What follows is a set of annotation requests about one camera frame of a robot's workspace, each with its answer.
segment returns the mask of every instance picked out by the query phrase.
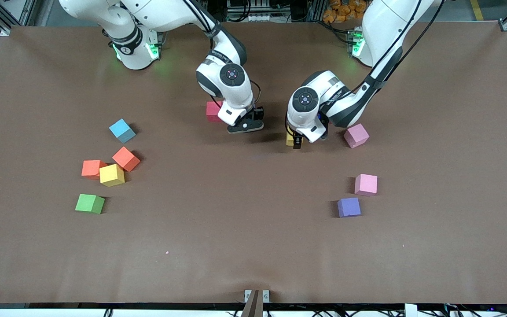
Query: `foam cube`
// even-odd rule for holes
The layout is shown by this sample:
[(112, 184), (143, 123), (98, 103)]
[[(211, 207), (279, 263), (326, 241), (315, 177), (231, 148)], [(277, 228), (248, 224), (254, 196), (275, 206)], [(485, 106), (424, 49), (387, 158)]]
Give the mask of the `foam cube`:
[(113, 155), (113, 160), (125, 171), (133, 170), (140, 163), (140, 160), (125, 147)]
[(357, 197), (340, 199), (338, 201), (338, 210), (340, 211), (340, 218), (361, 215), (359, 199)]
[(104, 203), (105, 199), (103, 197), (82, 193), (79, 195), (76, 211), (100, 214), (103, 210)]
[(374, 175), (361, 174), (356, 177), (356, 195), (375, 196), (377, 194), (378, 177)]
[(111, 125), (109, 130), (123, 143), (128, 142), (129, 139), (132, 139), (136, 135), (124, 119), (120, 119), (114, 125)]
[(83, 161), (81, 175), (87, 179), (99, 179), (99, 169), (107, 166), (107, 163), (99, 160)]
[(105, 166), (99, 169), (101, 184), (111, 187), (125, 182), (125, 171), (117, 164)]
[(220, 107), (216, 102), (207, 102), (207, 120), (209, 122), (223, 122), (218, 117)]
[[(292, 135), (290, 135), (288, 132), (287, 134), (287, 146), (292, 147), (294, 146), (294, 139), (292, 138)], [(304, 142), (304, 138), (300, 139), (300, 144), (302, 145), (302, 142)]]
[(362, 124), (354, 125), (348, 128), (344, 134), (344, 139), (348, 142), (350, 148), (358, 147), (364, 144), (369, 138), (369, 134)]

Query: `orange cube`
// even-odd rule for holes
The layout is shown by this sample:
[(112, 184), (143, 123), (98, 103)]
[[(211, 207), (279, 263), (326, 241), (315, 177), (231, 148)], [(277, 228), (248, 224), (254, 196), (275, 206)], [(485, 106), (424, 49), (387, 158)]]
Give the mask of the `orange cube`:
[(107, 166), (107, 163), (99, 160), (83, 161), (81, 175), (87, 179), (99, 179), (99, 169)]
[(133, 170), (140, 163), (140, 160), (125, 147), (113, 155), (113, 160), (125, 171)]

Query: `red cube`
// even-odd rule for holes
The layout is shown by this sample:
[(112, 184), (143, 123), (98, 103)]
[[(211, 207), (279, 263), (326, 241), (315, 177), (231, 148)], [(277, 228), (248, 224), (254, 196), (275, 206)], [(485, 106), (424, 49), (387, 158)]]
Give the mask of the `red cube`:
[(218, 117), (220, 107), (216, 102), (207, 102), (207, 120), (209, 122), (222, 122)]
[(107, 163), (99, 160), (83, 161), (81, 175), (87, 179), (99, 179), (99, 169), (107, 166)]
[(113, 160), (125, 171), (133, 170), (140, 163), (140, 160), (125, 147), (113, 155)]

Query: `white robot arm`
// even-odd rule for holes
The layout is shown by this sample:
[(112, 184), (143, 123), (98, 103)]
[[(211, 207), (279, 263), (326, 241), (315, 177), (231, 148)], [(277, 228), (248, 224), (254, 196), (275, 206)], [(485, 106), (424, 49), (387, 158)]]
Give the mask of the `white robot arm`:
[(126, 9), (120, 0), (59, 1), (74, 18), (103, 27), (117, 58), (131, 70), (142, 70), (159, 59), (158, 32), (195, 24), (215, 44), (197, 68), (197, 81), (211, 96), (224, 98), (218, 115), (229, 125), (228, 132), (263, 128), (263, 109), (255, 107), (250, 79), (242, 67), (247, 60), (245, 46), (195, 0), (123, 0)]
[(290, 97), (287, 132), (300, 148), (302, 137), (325, 139), (328, 121), (347, 128), (355, 124), (371, 98), (386, 84), (402, 57), (402, 42), (414, 23), (438, 0), (373, 0), (357, 34), (353, 56), (372, 66), (360, 88), (348, 89), (329, 70), (308, 77)]

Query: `brown table surface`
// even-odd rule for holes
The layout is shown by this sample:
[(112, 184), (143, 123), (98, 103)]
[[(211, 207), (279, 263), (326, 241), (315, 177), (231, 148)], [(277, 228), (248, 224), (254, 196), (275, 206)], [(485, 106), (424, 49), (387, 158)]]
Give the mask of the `brown table surface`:
[[(424, 24), (408, 37), (414, 40)], [(316, 24), (229, 25), (263, 89), (262, 132), (207, 122), (195, 81), (208, 41), (185, 26), (161, 61), (130, 71), (99, 28), (15, 28), (0, 40), (0, 302), (507, 301), (507, 33), (437, 23), (360, 119), (285, 146), (294, 89), (317, 70), (368, 73)], [(80, 176), (122, 144), (128, 182)], [(354, 177), (378, 175), (362, 217), (340, 219)], [(104, 213), (74, 211), (79, 193)]]

